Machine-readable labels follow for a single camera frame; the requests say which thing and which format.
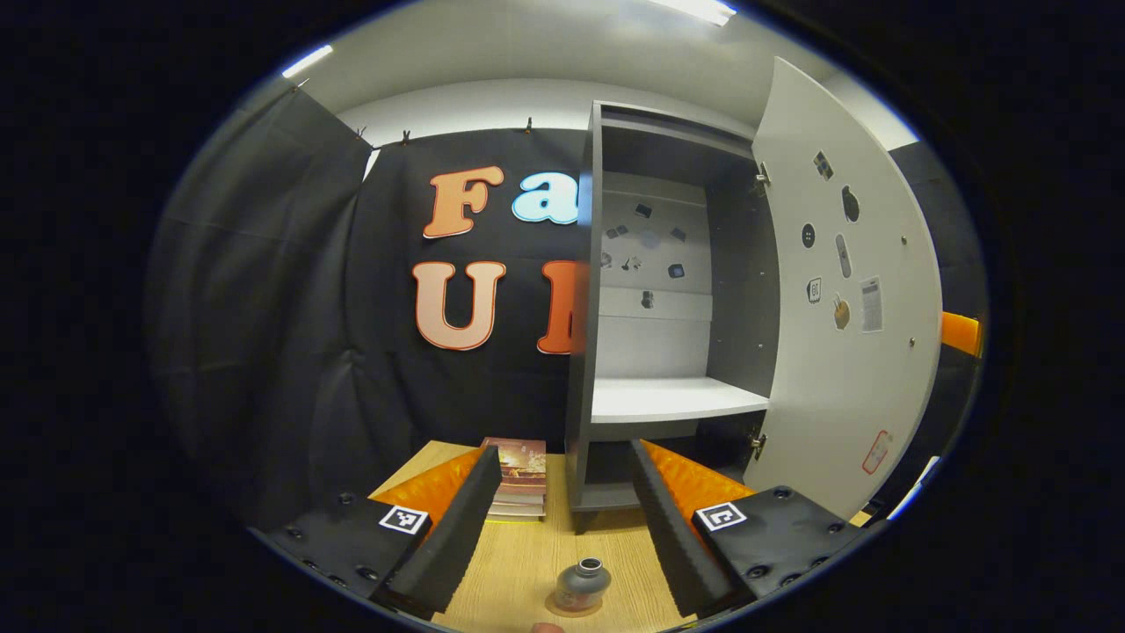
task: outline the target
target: gray bottle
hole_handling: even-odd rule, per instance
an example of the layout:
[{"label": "gray bottle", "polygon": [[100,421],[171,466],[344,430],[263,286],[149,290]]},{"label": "gray bottle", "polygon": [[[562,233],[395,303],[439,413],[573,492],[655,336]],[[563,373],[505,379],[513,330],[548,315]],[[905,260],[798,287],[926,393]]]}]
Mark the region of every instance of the gray bottle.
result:
[{"label": "gray bottle", "polygon": [[602,600],[613,578],[597,559],[582,559],[562,570],[555,587],[555,604],[565,611],[585,611]]}]

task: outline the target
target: white cabinet door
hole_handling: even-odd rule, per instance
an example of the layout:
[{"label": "white cabinet door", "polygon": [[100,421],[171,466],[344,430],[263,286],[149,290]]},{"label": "white cabinet door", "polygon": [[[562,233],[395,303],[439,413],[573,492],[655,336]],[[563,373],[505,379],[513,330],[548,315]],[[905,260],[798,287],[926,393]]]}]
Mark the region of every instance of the white cabinet door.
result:
[{"label": "white cabinet door", "polygon": [[[929,399],[942,314],[934,244],[890,154],[784,60],[753,151],[771,179],[781,324],[768,440],[745,481],[790,486],[850,518],[897,464]],[[845,201],[845,186],[857,205]],[[848,311],[845,323],[839,308],[840,327],[837,299]]]}]

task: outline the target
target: orange letter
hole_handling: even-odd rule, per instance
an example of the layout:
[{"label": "orange letter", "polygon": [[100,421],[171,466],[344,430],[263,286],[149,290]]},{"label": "orange letter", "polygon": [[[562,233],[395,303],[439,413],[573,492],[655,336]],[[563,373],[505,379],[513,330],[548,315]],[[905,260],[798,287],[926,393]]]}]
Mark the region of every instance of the orange letter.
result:
[{"label": "orange letter", "polygon": [[444,261],[423,261],[414,266],[418,280],[414,318],[418,333],[436,347],[465,352],[484,345],[492,336],[496,313],[496,281],[506,268],[498,261],[474,261],[465,266],[472,279],[472,319],[464,328],[446,322],[446,281],[457,268]]},{"label": "orange letter", "polygon": [[547,336],[539,340],[543,354],[570,354],[570,322],[574,319],[574,262],[548,261],[543,277],[551,280],[551,313]]},{"label": "orange letter", "polygon": [[504,181],[504,172],[498,166],[483,166],[442,173],[430,180],[438,191],[433,195],[433,219],[422,229],[422,235],[446,237],[468,233],[472,228],[472,220],[465,217],[465,205],[469,205],[472,212],[480,212],[488,201],[488,188],[480,182],[465,188],[474,180],[484,180],[495,187]]}]

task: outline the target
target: fluorescent light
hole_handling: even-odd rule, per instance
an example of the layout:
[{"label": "fluorescent light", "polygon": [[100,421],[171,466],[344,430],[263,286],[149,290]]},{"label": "fluorescent light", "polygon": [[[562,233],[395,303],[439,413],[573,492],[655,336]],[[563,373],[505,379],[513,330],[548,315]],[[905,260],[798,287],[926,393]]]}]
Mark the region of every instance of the fluorescent light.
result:
[{"label": "fluorescent light", "polygon": [[730,16],[737,12],[718,0],[649,0],[649,2],[670,7],[716,26],[727,24]]},{"label": "fluorescent light", "polygon": [[300,71],[305,70],[306,67],[313,65],[314,63],[321,61],[321,58],[323,58],[324,55],[327,55],[331,52],[332,52],[332,46],[325,44],[324,46],[321,46],[316,51],[313,51],[312,53],[309,53],[308,56],[306,56],[304,60],[302,60],[302,61],[292,64],[289,67],[287,67],[285,70],[285,72],[281,73],[281,76],[284,76],[286,79],[289,79],[290,76],[297,74],[298,72],[300,72]]}]

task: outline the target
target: orange foam pad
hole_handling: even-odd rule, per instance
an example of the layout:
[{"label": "orange foam pad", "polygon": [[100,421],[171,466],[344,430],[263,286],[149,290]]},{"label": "orange foam pad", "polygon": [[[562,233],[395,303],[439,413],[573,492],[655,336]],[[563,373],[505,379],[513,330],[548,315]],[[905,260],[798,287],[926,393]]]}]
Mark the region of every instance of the orange foam pad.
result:
[{"label": "orange foam pad", "polygon": [[665,488],[672,494],[672,501],[680,509],[680,514],[687,522],[700,543],[703,543],[703,539],[695,530],[695,525],[692,524],[692,515],[695,514],[695,510],[754,495],[749,488],[703,464],[650,442],[641,440],[640,443],[648,452],[652,464],[656,465],[657,472],[664,479]]},{"label": "orange foam pad", "polygon": [[469,477],[469,472],[484,452],[484,447],[469,451],[422,474],[412,477],[389,490],[378,495],[372,494],[368,499],[429,513],[431,521],[433,521],[430,532],[426,533],[426,539],[429,539],[433,528],[441,523],[441,517],[449,509],[449,505],[453,503],[453,497],[457,496],[457,491],[461,489],[465,479]]},{"label": "orange foam pad", "polygon": [[966,354],[981,354],[981,325],[976,319],[950,311],[942,313],[942,343]]}]

